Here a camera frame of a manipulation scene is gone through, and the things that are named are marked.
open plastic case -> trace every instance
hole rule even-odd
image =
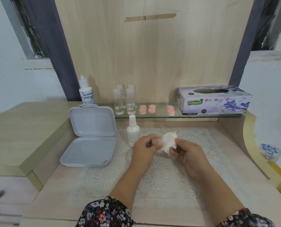
[[[74,133],[72,141],[60,158],[68,167],[104,167],[113,156],[116,138],[114,112],[110,107],[83,104],[72,107],[69,117]]]

person's left hand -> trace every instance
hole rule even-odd
[[[155,152],[163,147],[162,143],[152,144],[153,138],[160,138],[159,135],[148,135],[141,137],[133,146],[132,160],[130,167],[140,177],[143,177],[149,170]]]

white lace mat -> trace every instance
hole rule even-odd
[[[234,166],[215,143],[207,129],[141,129],[140,136],[176,131],[177,136],[195,142],[203,148],[209,162],[225,180],[241,202],[257,211],[252,192],[244,185]],[[118,129],[116,148],[111,163],[103,168],[85,168],[72,191],[71,201],[94,201],[107,196],[131,162],[132,148],[127,132]],[[200,187],[186,173],[178,160],[168,155],[155,155],[153,165],[136,191],[134,207],[203,209]]]

floral sleeve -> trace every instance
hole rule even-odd
[[[132,224],[131,213],[127,207],[119,200],[108,196],[86,205],[76,227],[128,227]]]
[[[252,214],[247,208],[227,217],[217,227],[275,227],[274,223],[258,214]]]

person's right hand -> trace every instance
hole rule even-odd
[[[175,139],[175,143],[177,148],[170,148],[170,153],[184,164],[188,174],[196,181],[213,170],[200,145],[178,138]]]

